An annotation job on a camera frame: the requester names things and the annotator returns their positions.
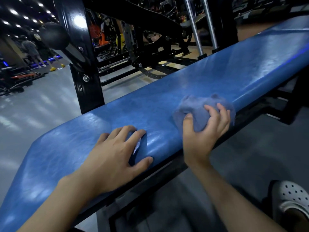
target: left hand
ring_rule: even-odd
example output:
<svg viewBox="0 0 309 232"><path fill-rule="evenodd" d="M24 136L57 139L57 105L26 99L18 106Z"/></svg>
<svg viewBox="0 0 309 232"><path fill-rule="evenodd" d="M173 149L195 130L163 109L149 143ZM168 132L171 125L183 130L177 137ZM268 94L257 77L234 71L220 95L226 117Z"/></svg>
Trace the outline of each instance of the left hand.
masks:
<svg viewBox="0 0 309 232"><path fill-rule="evenodd" d="M126 141L130 131L134 133ZM129 125L116 128L110 134L101 134L85 162L74 173L83 179L93 197L117 189L149 167L152 157L142 159L133 167L128 163L137 142L145 133L145 130L136 130Z"/></svg>

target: white crocs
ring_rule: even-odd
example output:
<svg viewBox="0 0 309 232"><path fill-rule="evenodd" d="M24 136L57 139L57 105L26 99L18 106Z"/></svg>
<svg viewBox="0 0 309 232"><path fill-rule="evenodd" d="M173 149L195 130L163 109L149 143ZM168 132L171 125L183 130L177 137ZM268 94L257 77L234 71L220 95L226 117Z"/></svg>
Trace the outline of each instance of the white crocs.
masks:
<svg viewBox="0 0 309 232"><path fill-rule="evenodd" d="M280 223L282 214L289 208L300 210L309 220L309 194L300 185L282 181L272 187L272 218Z"/></svg>

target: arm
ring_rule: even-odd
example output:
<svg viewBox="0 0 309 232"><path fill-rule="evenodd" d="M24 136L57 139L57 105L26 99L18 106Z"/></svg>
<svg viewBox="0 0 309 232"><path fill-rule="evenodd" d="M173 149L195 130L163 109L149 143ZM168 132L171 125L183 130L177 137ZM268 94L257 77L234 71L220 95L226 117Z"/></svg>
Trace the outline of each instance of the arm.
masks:
<svg viewBox="0 0 309 232"><path fill-rule="evenodd" d="M191 114L185 117L183 152L186 164L202 183L229 232L284 232L283 228L253 206L211 166L210 152L230 124L230 111L226 111L221 104L217 106L220 114L213 107L205 105L211 117L202 132L194 132Z"/></svg>
<svg viewBox="0 0 309 232"><path fill-rule="evenodd" d="M127 140L130 131L135 131ZM65 232L87 202L104 192L117 189L144 172L153 158L130 167L129 158L145 130L133 126L102 134L85 162L63 177L55 190L18 232Z"/></svg>

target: gym machine seat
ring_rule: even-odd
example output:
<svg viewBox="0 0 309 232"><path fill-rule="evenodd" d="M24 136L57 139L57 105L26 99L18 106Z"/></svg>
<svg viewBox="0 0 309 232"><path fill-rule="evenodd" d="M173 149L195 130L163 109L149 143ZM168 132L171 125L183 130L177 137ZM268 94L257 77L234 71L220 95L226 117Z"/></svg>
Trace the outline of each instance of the gym machine seat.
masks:
<svg viewBox="0 0 309 232"><path fill-rule="evenodd" d="M101 133L128 124L145 129L147 134L130 161L134 164L152 156L154 162L128 185L90 202L73 226L163 164L181 156L181 137L171 115L183 96L209 97L217 93L231 101L240 114L246 108L252 110L265 95L299 75L302 81L296 83L294 90L300 90L292 93L294 100L287 102L287 106L293 106L296 103L292 101L304 96L306 89L302 86L307 86L308 79L299 73L307 70L308 65L309 16L301 16L56 127L29 148L0 208L1 231L16 231L51 194L58 181L83 163Z"/></svg>

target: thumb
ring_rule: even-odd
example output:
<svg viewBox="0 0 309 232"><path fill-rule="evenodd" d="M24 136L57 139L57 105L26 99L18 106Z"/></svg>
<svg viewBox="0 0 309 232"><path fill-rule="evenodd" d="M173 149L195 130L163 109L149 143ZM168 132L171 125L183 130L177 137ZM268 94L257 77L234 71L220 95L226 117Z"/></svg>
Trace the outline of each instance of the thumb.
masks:
<svg viewBox="0 0 309 232"><path fill-rule="evenodd" d="M151 163L153 162L153 158L152 157L146 157L144 159L142 159L141 161L139 161L136 165L134 165L133 167L131 167L131 171L132 171L132 179L136 178L138 175L140 175L142 172L146 171L147 168L151 165Z"/></svg>
<svg viewBox="0 0 309 232"><path fill-rule="evenodd" d="M194 132L194 128L193 128L193 116L191 113L188 113L184 120L183 120L183 124L182 124L182 128L183 128L183 135L190 135L192 132Z"/></svg>

